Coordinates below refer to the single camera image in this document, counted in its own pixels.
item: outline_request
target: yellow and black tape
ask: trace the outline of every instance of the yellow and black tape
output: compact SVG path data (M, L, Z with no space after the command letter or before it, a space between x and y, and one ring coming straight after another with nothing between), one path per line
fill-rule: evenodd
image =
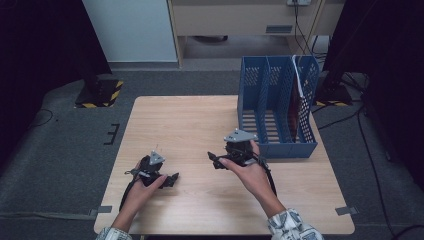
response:
M350 102L342 101L315 101L317 106L349 106L352 105Z
M81 104L76 104L75 107L77 108L111 107L115 103L116 98L118 98L119 92L121 91L121 88L122 88L122 84L124 84L124 81L118 81L116 83L115 89L108 102L103 102L103 103L85 102Z

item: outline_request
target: wall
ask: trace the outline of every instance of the wall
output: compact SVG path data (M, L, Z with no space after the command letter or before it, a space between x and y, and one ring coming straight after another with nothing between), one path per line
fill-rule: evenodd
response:
M108 62L177 62L166 0L83 0Z

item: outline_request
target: patterned sleeve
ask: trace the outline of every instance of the patterned sleeve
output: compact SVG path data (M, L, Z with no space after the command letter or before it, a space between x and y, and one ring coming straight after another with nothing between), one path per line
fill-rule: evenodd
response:
M96 240L132 240L131 236L117 228L103 228Z
M268 219L272 240L323 240L311 225L306 224L294 209L287 209Z

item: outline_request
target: wooden table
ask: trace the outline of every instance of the wooden table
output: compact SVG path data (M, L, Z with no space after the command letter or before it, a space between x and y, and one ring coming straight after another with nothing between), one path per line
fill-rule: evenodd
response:
M215 170L207 151L225 154L223 137L237 128L237 96L154 96L136 99L94 230L110 226L136 163L151 150L166 158L162 174L180 173L135 217L130 233L143 235L268 235L266 215L230 171ZM279 199L323 234L351 234L339 216L343 195L311 118L318 146L307 159L269 163Z

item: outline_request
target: dark curtain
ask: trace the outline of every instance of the dark curtain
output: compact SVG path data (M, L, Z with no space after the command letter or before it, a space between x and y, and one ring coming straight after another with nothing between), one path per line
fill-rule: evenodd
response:
M82 1L0 1L0 173L44 95L83 79L76 66L78 59L57 25L62 21L52 11L63 17L68 27L63 30L73 36L92 72L111 72Z

